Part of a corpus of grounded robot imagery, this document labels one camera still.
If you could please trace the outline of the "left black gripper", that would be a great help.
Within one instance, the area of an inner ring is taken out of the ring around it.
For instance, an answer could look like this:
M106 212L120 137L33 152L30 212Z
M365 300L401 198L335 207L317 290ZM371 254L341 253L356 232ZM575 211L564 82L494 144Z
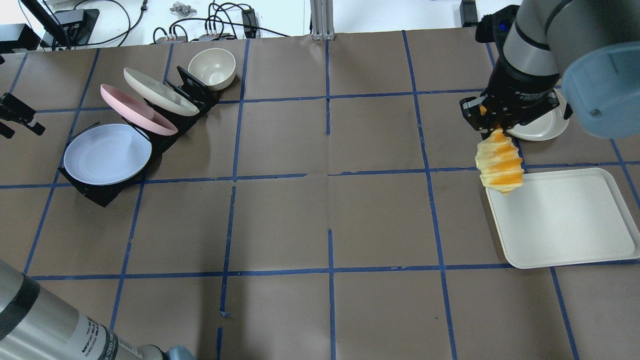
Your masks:
M46 127L39 123L35 118L35 112L32 114L19 114L15 109L14 96L6 92L1 96L0 100L0 118L2 121L14 122L23 125L36 136L42 136L46 131ZM5 139L11 139L15 130L4 123L0 123L0 134Z

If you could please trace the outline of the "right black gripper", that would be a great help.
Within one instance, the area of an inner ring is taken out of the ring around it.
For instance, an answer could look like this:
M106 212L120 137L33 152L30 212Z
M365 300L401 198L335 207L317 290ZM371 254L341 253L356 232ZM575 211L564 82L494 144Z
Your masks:
M558 107L553 87L559 79L558 73L533 75L497 64L480 96L460 100L462 118L484 140L498 128L507 136L516 125L529 125Z

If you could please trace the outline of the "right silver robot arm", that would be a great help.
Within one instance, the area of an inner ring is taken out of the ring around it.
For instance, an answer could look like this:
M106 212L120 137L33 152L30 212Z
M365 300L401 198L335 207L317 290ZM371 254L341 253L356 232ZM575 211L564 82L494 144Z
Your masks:
M498 57L480 96L460 100L462 118L487 138L555 109L586 133L618 139L640 129L640 4L637 0L524 0L483 16L478 43Z

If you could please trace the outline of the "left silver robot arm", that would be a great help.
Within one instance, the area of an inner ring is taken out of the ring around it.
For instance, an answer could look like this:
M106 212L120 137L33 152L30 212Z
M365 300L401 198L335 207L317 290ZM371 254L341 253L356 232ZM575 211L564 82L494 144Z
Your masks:
M121 186L154 156L152 129L125 105L115 110L127 124L89 127L68 144L62 173L69 182ZM26 274L1 263L1 358L3 360L192 360L182 345L162 351L134 347Z

